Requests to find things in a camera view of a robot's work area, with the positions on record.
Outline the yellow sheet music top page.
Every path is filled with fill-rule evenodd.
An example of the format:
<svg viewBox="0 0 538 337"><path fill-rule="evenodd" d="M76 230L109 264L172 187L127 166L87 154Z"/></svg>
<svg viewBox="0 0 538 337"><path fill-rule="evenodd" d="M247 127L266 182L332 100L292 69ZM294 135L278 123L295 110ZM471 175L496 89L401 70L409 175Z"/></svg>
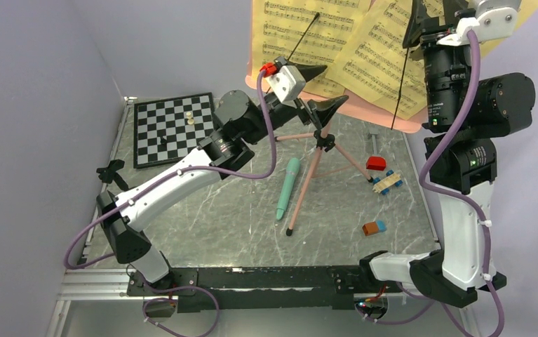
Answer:
<svg viewBox="0 0 538 337"><path fill-rule="evenodd" d="M283 56L304 65L334 64L373 2L252 2L250 73Z"/></svg>

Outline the yellow sheet music page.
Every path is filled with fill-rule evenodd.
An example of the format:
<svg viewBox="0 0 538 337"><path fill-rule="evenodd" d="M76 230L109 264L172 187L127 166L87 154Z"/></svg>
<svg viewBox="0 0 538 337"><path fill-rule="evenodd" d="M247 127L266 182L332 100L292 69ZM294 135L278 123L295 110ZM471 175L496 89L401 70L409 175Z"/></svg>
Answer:
<svg viewBox="0 0 538 337"><path fill-rule="evenodd" d="M326 74L401 119L426 106L423 64L407 59L402 47L411 5L411 0L376 1Z"/></svg>
<svg viewBox="0 0 538 337"><path fill-rule="evenodd" d="M252 2L250 73L283 56L304 65L334 64L373 2Z"/></svg>

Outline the yellow sheet music bottom page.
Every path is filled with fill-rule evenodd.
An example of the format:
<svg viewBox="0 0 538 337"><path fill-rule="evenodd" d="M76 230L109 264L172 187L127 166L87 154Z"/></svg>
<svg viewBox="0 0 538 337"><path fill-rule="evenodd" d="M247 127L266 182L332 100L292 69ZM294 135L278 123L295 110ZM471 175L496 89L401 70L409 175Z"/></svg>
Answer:
<svg viewBox="0 0 538 337"><path fill-rule="evenodd" d="M401 119L426 106L423 64L407 59L402 47L411 5L411 0L376 1L326 74Z"/></svg>

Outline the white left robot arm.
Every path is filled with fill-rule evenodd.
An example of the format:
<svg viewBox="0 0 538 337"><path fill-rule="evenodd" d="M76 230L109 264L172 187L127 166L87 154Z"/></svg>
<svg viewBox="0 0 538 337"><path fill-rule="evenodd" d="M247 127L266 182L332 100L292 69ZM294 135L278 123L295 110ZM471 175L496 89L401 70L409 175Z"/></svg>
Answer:
<svg viewBox="0 0 538 337"><path fill-rule="evenodd" d="M257 76L258 104L243 91L225 93L212 113L213 132L189 154L126 192L101 193L96 199L97 223L116 261L132 265L152 293L167 293L173 285L172 268L145 229L179 201L229 176L269 177L276 167L276 129L295 117L323 128L349 99L347 95L322 101L299 97L307 82L327 68L275 59Z"/></svg>

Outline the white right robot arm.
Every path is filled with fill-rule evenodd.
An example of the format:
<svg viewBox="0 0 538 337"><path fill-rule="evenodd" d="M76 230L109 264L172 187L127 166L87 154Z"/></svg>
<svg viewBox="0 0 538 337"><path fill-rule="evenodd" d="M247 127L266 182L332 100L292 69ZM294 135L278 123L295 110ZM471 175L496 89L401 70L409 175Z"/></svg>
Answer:
<svg viewBox="0 0 538 337"><path fill-rule="evenodd" d="M444 246L421 254L378 251L360 260L366 291L399 282L428 299L464 308L479 291L505 287L491 258L490 202L497 177L494 138L529 127L531 78L520 72L481 79L480 44L509 37L519 1L444 1L433 17L413 1L402 47L424 63L428 121L422 187L440 196Z"/></svg>

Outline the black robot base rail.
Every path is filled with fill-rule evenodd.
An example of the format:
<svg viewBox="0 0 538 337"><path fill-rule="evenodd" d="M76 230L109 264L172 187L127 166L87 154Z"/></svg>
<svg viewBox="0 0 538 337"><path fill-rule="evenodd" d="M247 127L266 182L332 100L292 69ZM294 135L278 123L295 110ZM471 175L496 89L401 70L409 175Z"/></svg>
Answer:
<svg viewBox="0 0 538 337"><path fill-rule="evenodd" d="M352 310L368 298L400 293L393 281L377 281L367 265L288 267L174 267L166 280L147 287L130 274L127 295L177 299L178 313L202 310L328 307Z"/></svg>

